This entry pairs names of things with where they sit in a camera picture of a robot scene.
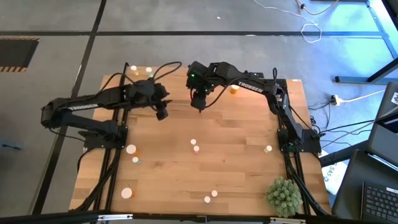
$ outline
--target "concrete floor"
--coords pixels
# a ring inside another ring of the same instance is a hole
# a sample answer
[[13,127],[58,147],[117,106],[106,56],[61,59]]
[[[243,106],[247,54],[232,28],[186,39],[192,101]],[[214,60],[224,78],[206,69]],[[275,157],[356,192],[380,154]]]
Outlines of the concrete floor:
[[[0,30],[90,31],[100,2],[0,0]],[[260,2],[300,13],[294,0]],[[311,11],[320,11],[330,4],[304,2]],[[341,2],[320,16],[301,13],[318,22],[324,31],[377,31],[364,3]],[[378,13],[386,21],[390,36],[397,37],[383,10]],[[99,30],[298,31],[304,23],[299,17],[263,9],[252,1],[112,0],[106,5]],[[29,213],[54,138],[40,125],[40,108],[56,97],[70,95],[87,41],[88,37],[40,37],[25,73],[0,73],[0,139],[16,141],[24,147],[21,151],[0,150],[0,217]],[[281,78],[303,80],[307,103],[314,105],[327,101],[332,94],[350,99],[383,89],[383,85],[336,84],[331,79],[337,75],[368,77],[392,57],[378,37],[323,37],[314,44],[301,37],[97,37],[80,95],[96,92],[103,75],[121,72],[124,62],[159,66],[174,60],[185,66],[194,60],[204,64],[227,61],[240,70],[263,71],[269,77],[272,68],[277,67]],[[381,98],[379,94],[331,107],[329,127],[373,119]],[[312,113],[322,129],[326,125],[325,113],[326,110]],[[92,111],[82,114],[90,117]],[[74,129],[69,129],[68,134],[77,135]],[[368,134],[348,136],[341,141],[355,144]],[[330,133],[324,139],[338,136]],[[325,150],[334,152],[345,147],[332,144]],[[67,211],[81,149],[80,142],[65,140],[44,213]]]

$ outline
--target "wooden table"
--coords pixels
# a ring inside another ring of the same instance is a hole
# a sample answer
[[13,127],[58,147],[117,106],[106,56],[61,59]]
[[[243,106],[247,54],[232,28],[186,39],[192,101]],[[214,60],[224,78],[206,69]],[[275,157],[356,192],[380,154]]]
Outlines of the wooden table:
[[[138,72],[129,70],[128,75],[133,80],[148,77],[145,67]],[[225,91],[216,104],[199,113],[190,106],[186,73],[187,68],[181,68],[159,80],[170,92],[167,98],[173,100],[167,107],[168,118],[158,121],[150,108],[129,113],[127,145],[136,145],[141,163],[134,164],[132,155],[122,151],[112,212],[275,215],[263,199],[264,192],[276,178],[286,178],[286,169],[277,141],[277,116],[270,112],[267,100],[242,88],[234,95]],[[119,77],[115,77],[108,87],[118,83]],[[302,82],[287,80],[287,86],[291,105],[310,124]],[[221,89],[206,99],[208,104]],[[96,109],[93,117],[103,121],[111,119],[112,113]],[[191,139],[197,140],[198,154]],[[264,153],[267,145],[273,150]],[[96,149],[83,158],[70,208],[79,206],[97,184],[103,155],[104,149]],[[330,213],[319,161],[311,154],[300,155],[309,191]],[[133,198],[122,198],[125,187],[135,191]],[[203,198],[211,196],[212,190],[217,190],[218,196],[206,204]]]

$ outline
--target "laptop keyboard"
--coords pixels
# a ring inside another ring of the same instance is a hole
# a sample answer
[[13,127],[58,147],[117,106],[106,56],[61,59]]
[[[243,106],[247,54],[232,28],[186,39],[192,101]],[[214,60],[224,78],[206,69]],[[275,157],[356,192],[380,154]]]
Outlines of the laptop keyboard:
[[363,212],[398,223],[398,194],[367,183],[363,197],[365,201]]

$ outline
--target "white cable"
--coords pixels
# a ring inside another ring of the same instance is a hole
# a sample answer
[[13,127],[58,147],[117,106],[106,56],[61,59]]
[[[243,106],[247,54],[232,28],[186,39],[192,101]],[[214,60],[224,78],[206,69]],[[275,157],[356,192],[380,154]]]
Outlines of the white cable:
[[[385,114],[382,115],[381,117],[384,117],[384,116],[387,116],[387,115],[391,114],[391,113],[394,112],[396,109],[398,109],[398,106],[396,106],[395,108],[391,109],[390,111],[388,111],[387,113],[385,113]],[[365,124],[364,126],[358,128],[358,129],[355,129],[354,131],[352,131],[352,132],[350,132],[350,133],[344,134],[344,135],[342,135],[342,136],[336,138],[336,139],[333,140],[331,143],[328,143],[328,144],[324,145],[324,146],[322,147],[322,149],[323,149],[324,147],[327,147],[328,145],[334,143],[335,141],[341,139],[342,137],[345,137],[345,136],[347,136],[347,135],[349,135],[349,134],[352,134],[352,133],[354,133],[354,132],[356,132],[356,131],[359,131],[360,129],[363,129],[363,128],[365,128],[365,127],[367,127],[367,126],[373,124],[374,122],[375,122],[375,121],[371,121],[369,124]]]
[[350,99],[350,100],[343,100],[343,99],[341,99],[341,102],[346,102],[346,103],[354,102],[354,101],[356,101],[356,100],[360,100],[360,99],[363,99],[363,98],[366,98],[366,97],[368,97],[368,96],[375,95],[375,94],[378,94],[378,93],[381,93],[381,92],[384,92],[384,91],[385,91],[385,90],[376,91],[376,92],[374,92],[374,93],[370,93],[370,94],[368,94],[368,95],[364,95],[364,96],[361,96],[361,97],[358,97],[358,98],[354,98],[354,99]]
[[[321,38],[322,38],[322,30],[321,30],[321,28],[318,27],[318,24],[315,23],[314,21],[312,21],[312,20],[310,20],[310,19],[307,19],[306,17],[303,17],[303,16],[298,15],[298,14],[293,13],[293,12],[278,9],[277,7],[267,7],[267,6],[264,6],[264,5],[262,5],[261,3],[258,3],[257,0],[253,0],[253,1],[254,1],[256,4],[260,5],[261,7],[263,7],[264,9],[276,9],[276,10],[281,11],[281,12],[287,12],[287,13],[290,13],[290,14],[292,14],[292,15],[299,16],[299,17],[305,19],[306,21],[312,22],[311,24],[304,24],[303,28],[302,28],[301,31],[300,31],[300,32],[301,32],[301,35],[303,36],[304,40],[305,40],[307,43],[315,43],[315,42],[318,42],[319,40],[321,40]],[[303,34],[303,31],[304,31],[304,29],[305,29],[306,26],[315,26],[315,27],[319,30],[320,33],[319,33],[319,39],[318,39],[318,40],[313,40],[313,41],[307,40],[307,38],[306,38],[305,35]]]
[[[297,1],[297,3],[299,4],[300,7],[303,5],[303,3],[300,2],[300,0],[296,0],[296,1]],[[307,13],[309,13],[309,14],[311,14],[311,15],[313,15],[313,16],[316,16],[316,15],[322,14],[322,13],[326,12],[327,10],[331,9],[336,3],[338,3],[338,1],[339,1],[339,0],[336,0],[333,4],[331,4],[331,5],[330,5],[329,7],[327,7],[325,10],[323,10],[323,11],[321,11],[321,12],[318,12],[318,13],[312,13],[312,12],[310,12],[310,11],[307,9],[307,7],[305,7],[305,6],[303,7],[303,9],[306,10]]]

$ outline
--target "floor mat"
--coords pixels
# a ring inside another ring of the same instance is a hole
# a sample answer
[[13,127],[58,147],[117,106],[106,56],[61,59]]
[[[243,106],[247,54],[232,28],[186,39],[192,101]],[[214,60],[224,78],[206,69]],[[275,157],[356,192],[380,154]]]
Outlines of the floor mat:
[[33,57],[39,38],[0,38],[0,72],[24,72]]

